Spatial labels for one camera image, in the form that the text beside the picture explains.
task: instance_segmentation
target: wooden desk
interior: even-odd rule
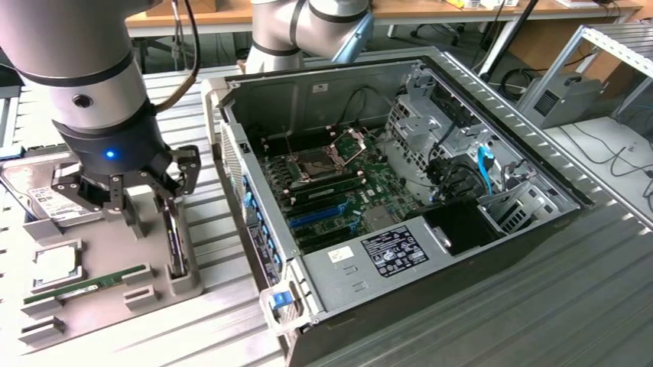
[[[495,59],[497,53],[507,39],[507,35],[514,29],[517,19],[526,7],[527,0],[521,0],[517,7],[503,8],[499,21],[506,21],[503,30],[490,50],[490,55],[482,66],[485,72]],[[624,22],[633,13],[642,7],[637,2],[620,0],[621,16],[616,22]],[[252,30],[252,10],[250,0],[223,0],[220,11],[215,13],[198,14],[198,31],[202,34],[232,33]],[[458,9],[449,3],[438,0],[374,0],[374,15],[377,25],[390,25],[387,36],[393,37],[395,26],[403,24],[438,24],[438,23],[471,23],[493,21],[495,10],[483,7],[478,9]],[[562,6],[555,0],[539,0],[539,3],[529,16],[529,20],[542,19],[570,19],[570,18],[605,18],[605,9],[582,8],[573,9]],[[163,37],[174,34],[174,22],[171,16],[148,17],[144,13],[131,16],[125,24],[132,37]],[[190,34],[190,26],[184,25],[184,33]],[[555,35],[555,39],[562,39],[563,43],[571,34]],[[539,50],[546,50],[547,54],[555,58],[559,50],[550,50],[538,44]],[[232,40],[227,43],[227,48],[232,48]]]

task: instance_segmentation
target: motherboard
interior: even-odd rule
[[[387,163],[379,138],[346,128],[320,147],[259,158],[304,254],[401,222],[422,203]]]

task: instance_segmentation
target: blue pcie slot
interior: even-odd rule
[[[332,206],[331,208],[324,209],[316,213],[308,214],[307,216],[302,216],[300,218],[291,219],[290,227],[296,228],[299,226],[303,226],[304,224],[316,222],[318,220],[323,220],[334,216],[342,215],[342,213],[344,213],[344,209],[347,209],[347,205],[348,202]]]

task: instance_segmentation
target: sticker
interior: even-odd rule
[[[354,252],[348,246],[340,247],[334,251],[328,251],[328,258],[331,262],[335,264],[338,261],[343,261],[346,258],[351,258],[354,256]]]
[[[319,197],[319,196],[324,196],[324,195],[328,195],[330,193],[332,193],[335,191],[335,189],[328,189],[328,190],[324,190],[324,191],[320,191],[319,193],[311,193],[308,195],[308,198],[312,199],[314,197]]]
[[[49,187],[31,189],[28,190],[28,194],[55,222],[75,219],[91,213]]]
[[[429,260],[406,226],[363,239],[361,243],[378,273],[385,278]]]
[[[327,90],[328,90],[328,83],[314,85],[314,93],[326,92]]]

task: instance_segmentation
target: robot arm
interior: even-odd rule
[[[57,170],[52,187],[91,211],[124,210],[127,187],[147,184],[172,200],[196,183],[199,151],[163,142],[160,108],[124,26],[127,16],[159,2],[0,0],[0,47],[25,84],[49,97],[53,125],[80,162]],[[178,180],[167,174],[172,161]]]
[[[303,66],[300,50],[351,63],[371,36],[370,0],[252,0],[247,73]]]

